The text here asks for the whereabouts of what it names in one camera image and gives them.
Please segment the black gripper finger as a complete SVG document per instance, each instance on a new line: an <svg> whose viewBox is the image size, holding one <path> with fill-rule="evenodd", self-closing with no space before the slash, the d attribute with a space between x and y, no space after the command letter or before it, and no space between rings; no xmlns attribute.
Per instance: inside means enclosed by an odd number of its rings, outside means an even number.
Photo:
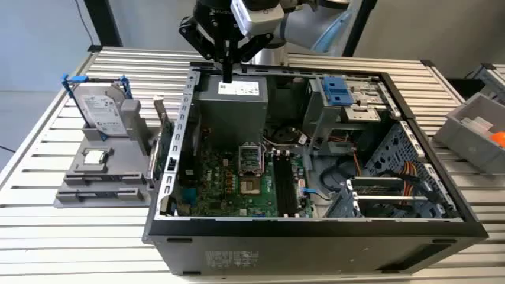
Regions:
<svg viewBox="0 0 505 284"><path fill-rule="evenodd" d="M226 57L226 48L225 48L225 40L214 39L209 41L205 38L204 34L198 30L198 23L194 17L186 16L181 20L178 26L178 33L184 37L184 39L189 42L192 47L200 53L200 55L208 59L213 60L216 63L221 65L221 74L222 74L222 82L228 82L228 57Z"/></svg>
<svg viewBox="0 0 505 284"><path fill-rule="evenodd" d="M238 38L232 37L228 48L228 83L232 83L233 65L248 62L257 52L268 45L273 39L273 34L266 33L256 35L241 47L238 46Z"/></svg>

